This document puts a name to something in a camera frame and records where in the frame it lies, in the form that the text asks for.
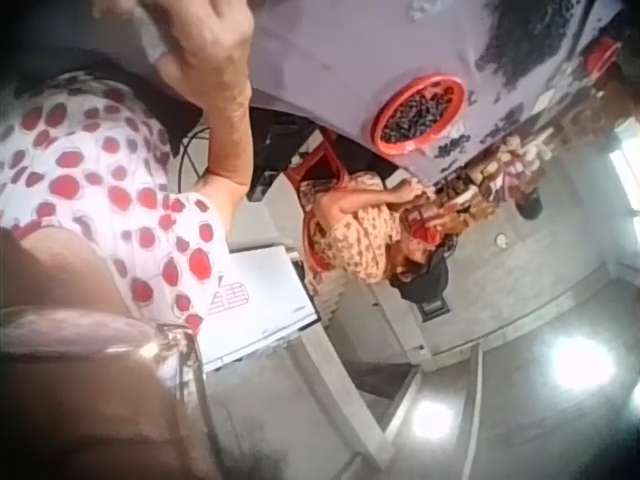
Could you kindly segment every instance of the table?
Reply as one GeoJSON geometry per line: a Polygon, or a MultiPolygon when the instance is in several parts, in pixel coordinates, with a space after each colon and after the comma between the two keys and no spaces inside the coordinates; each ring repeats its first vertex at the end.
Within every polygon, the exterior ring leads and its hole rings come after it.
{"type": "MultiPolygon", "coordinates": [[[[522,120],[526,119],[565,60],[577,25],[576,15],[558,54],[522,79],[515,90],[505,92],[501,78],[475,68],[490,27],[481,0],[453,0],[419,20],[411,18],[412,0],[254,3],[254,103],[309,117],[368,148],[373,148],[369,138],[373,118],[405,84],[429,73],[452,74],[465,82],[477,99],[463,119],[471,136],[466,153],[442,160],[422,151],[393,158],[426,183],[439,180],[487,146],[480,140],[510,108],[522,103],[522,120]]],[[[619,0],[599,0],[580,48],[620,8],[619,0]]]]}

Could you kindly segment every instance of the red basket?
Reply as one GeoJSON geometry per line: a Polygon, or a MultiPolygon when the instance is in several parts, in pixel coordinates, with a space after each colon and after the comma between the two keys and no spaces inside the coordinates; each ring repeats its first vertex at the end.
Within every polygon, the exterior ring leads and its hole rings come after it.
{"type": "Polygon", "coordinates": [[[597,80],[607,69],[615,62],[620,52],[620,43],[611,37],[602,37],[598,39],[589,49],[586,59],[587,72],[591,76],[591,80],[597,80]]]}
{"type": "Polygon", "coordinates": [[[456,124],[466,106],[467,89],[460,79],[451,75],[427,75],[418,78],[394,95],[380,110],[371,129],[373,144],[380,152],[386,155],[402,155],[425,148],[456,124]],[[452,89],[452,101],[442,117],[426,132],[399,143],[388,143],[382,140],[385,126],[396,110],[410,97],[419,92],[422,92],[426,97],[430,97],[435,93],[444,93],[447,88],[452,89]]]}

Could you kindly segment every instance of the food items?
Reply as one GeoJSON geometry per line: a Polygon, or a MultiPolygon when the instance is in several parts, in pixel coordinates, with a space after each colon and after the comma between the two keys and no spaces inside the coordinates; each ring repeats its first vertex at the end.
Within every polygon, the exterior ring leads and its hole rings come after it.
{"type": "Polygon", "coordinates": [[[453,87],[427,96],[423,91],[407,98],[391,115],[380,139],[386,143],[403,143],[420,137],[435,127],[453,103],[453,87]]]}

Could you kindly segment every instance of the red polka dot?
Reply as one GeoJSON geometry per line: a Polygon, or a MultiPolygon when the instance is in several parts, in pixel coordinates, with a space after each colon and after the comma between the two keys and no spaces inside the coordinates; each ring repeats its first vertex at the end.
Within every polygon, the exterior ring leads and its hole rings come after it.
{"type": "Polygon", "coordinates": [[[184,319],[184,324],[189,327],[191,331],[196,335],[200,331],[202,322],[202,317],[200,315],[196,315],[195,313],[187,315],[187,318],[184,319]]]}
{"type": "Polygon", "coordinates": [[[18,150],[11,156],[11,161],[9,162],[9,168],[14,169],[18,168],[20,164],[27,158],[27,152],[24,150],[18,150]]]}
{"type": "Polygon", "coordinates": [[[84,179],[89,185],[93,185],[94,187],[100,186],[104,182],[102,175],[98,172],[87,172],[84,174],[84,179]]]}
{"type": "Polygon", "coordinates": [[[85,217],[73,217],[73,221],[80,227],[80,231],[82,232],[82,236],[84,238],[86,238],[90,242],[95,242],[93,229],[91,228],[91,224],[85,217]]]}
{"type": "Polygon", "coordinates": [[[39,184],[42,180],[44,180],[44,175],[38,172],[30,172],[29,175],[27,175],[24,184],[27,188],[31,188],[39,184]]]}
{"type": "Polygon", "coordinates": [[[182,237],[176,238],[176,250],[178,250],[178,252],[187,253],[190,248],[191,248],[191,245],[187,240],[185,240],[182,237]]]}
{"type": "Polygon", "coordinates": [[[119,258],[114,258],[111,262],[113,263],[113,267],[116,269],[116,272],[118,272],[118,275],[120,275],[121,278],[127,278],[129,275],[127,264],[119,258]]]}
{"type": "Polygon", "coordinates": [[[73,200],[80,193],[80,183],[71,175],[60,175],[49,182],[49,192],[65,200],[73,200]]]}
{"type": "Polygon", "coordinates": [[[56,165],[60,168],[78,168],[84,161],[84,154],[78,151],[62,152],[56,158],[56,165]]]}
{"type": "Polygon", "coordinates": [[[127,150],[129,150],[129,153],[132,155],[138,153],[138,142],[133,138],[127,138],[127,150]]]}
{"type": "Polygon", "coordinates": [[[118,182],[122,182],[127,178],[127,169],[124,165],[118,165],[111,170],[111,177],[118,182]]]}
{"type": "Polygon", "coordinates": [[[191,255],[189,255],[189,270],[201,282],[211,278],[211,260],[207,252],[201,248],[196,248],[191,252],[191,255]]]}
{"type": "Polygon", "coordinates": [[[162,266],[162,278],[170,287],[178,286],[180,282],[180,271],[178,265],[173,258],[167,260],[162,266]]]}
{"type": "Polygon", "coordinates": [[[49,109],[44,117],[44,123],[49,128],[58,128],[67,119],[67,106],[64,103],[56,103],[49,109]]]}
{"type": "Polygon", "coordinates": [[[120,142],[115,137],[104,137],[104,140],[102,140],[102,150],[115,155],[120,151],[120,142]]]}
{"type": "Polygon", "coordinates": [[[191,299],[184,293],[176,295],[176,308],[178,311],[184,313],[191,310],[191,299]]]}
{"type": "Polygon", "coordinates": [[[118,115],[122,112],[122,109],[117,105],[106,105],[104,107],[104,113],[107,115],[118,115]]]}
{"type": "Polygon", "coordinates": [[[7,128],[5,128],[0,134],[0,142],[6,142],[7,140],[9,140],[9,137],[13,134],[15,129],[16,127],[14,127],[13,125],[9,125],[7,128]]]}
{"type": "Polygon", "coordinates": [[[158,208],[158,194],[153,188],[145,187],[138,192],[138,203],[144,208],[155,210],[158,208]]]}
{"type": "Polygon", "coordinates": [[[126,212],[131,207],[133,200],[131,195],[124,188],[117,185],[111,186],[108,189],[109,201],[111,205],[116,207],[121,212],[126,212]]]}
{"type": "Polygon", "coordinates": [[[193,203],[202,213],[206,213],[209,211],[209,205],[207,205],[203,200],[197,199],[193,203]]]}
{"type": "Polygon", "coordinates": [[[93,107],[84,112],[84,118],[87,120],[97,120],[100,118],[100,109],[98,107],[93,107]]]}
{"type": "Polygon", "coordinates": [[[171,154],[169,152],[160,152],[155,156],[156,163],[160,165],[162,168],[167,168],[169,165],[169,160],[171,160],[171,154]]]}
{"type": "Polygon", "coordinates": [[[158,130],[158,141],[163,147],[169,145],[169,137],[167,137],[167,131],[164,128],[158,130]]]}
{"type": "Polygon", "coordinates": [[[38,218],[55,217],[55,215],[56,206],[51,202],[42,202],[36,207],[36,217],[38,218]]]}
{"type": "Polygon", "coordinates": [[[153,288],[144,280],[134,278],[131,280],[131,295],[138,303],[149,303],[153,300],[153,288]]]}
{"type": "Polygon", "coordinates": [[[87,133],[96,133],[100,130],[100,122],[87,122],[82,126],[82,131],[87,133]]]}
{"type": "Polygon", "coordinates": [[[124,103],[124,92],[118,88],[107,88],[102,96],[115,103],[124,103]]]}
{"type": "Polygon", "coordinates": [[[20,167],[18,170],[16,170],[13,176],[11,177],[11,183],[13,185],[18,183],[26,171],[27,171],[27,167],[20,167]]]}
{"type": "Polygon", "coordinates": [[[209,223],[200,224],[200,238],[203,242],[210,242],[213,240],[213,228],[209,223]]]}
{"type": "Polygon", "coordinates": [[[40,125],[40,120],[42,120],[42,107],[35,107],[24,114],[20,126],[27,132],[33,132],[40,125]]]}
{"type": "Polygon", "coordinates": [[[42,148],[51,139],[49,130],[40,130],[36,137],[33,139],[33,148],[42,148]]]}
{"type": "Polygon", "coordinates": [[[162,215],[158,220],[158,226],[164,232],[171,230],[175,224],[176,221],[170,213],[162,215]]]}
{"type": "Polygon", "coordinates": [[[171,202],[171,211],[175,213],[181,213],[185,209],[185,204],[179,198],[175,198],[173,202],[171,202]]]}
{"type": "Polygon", "coordinates": [[[47,143],[44,144],[44,148],[49,148],[51,145],[53,145],[57,141],[58,141],[58,137],[51,137],[49,140],[47,140],[47,143]]]}
{"type": "Polygon", "coordinates": [[[142,227],[138,230],[138,244],[148,250],[156,244],[156,234],[149,227],[142,227]]]}
{"type": "Polygon", "coordinates": [[[135,119],[127,117],[124,119],[124,123],[132,132],[138,133],[140,131],[140,125],[138,125],[138,122],[136,122],[135,119]]]}

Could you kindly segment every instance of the eyeglasses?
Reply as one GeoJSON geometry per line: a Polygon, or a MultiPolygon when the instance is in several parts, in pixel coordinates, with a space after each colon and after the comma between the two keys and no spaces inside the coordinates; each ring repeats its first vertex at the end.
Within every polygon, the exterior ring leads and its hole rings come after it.
{"type": "Polygon", "coordinates": [[[177,393],[184,401],[186,369],[191,369],[207,438],[218,465],[220,443],[207,401],[198,340],[179,323],[156,324],[106,313],[50,307],[0,309],[0,362],[61,361],[138,355],[160,364],[177,355],[177,393]]]}

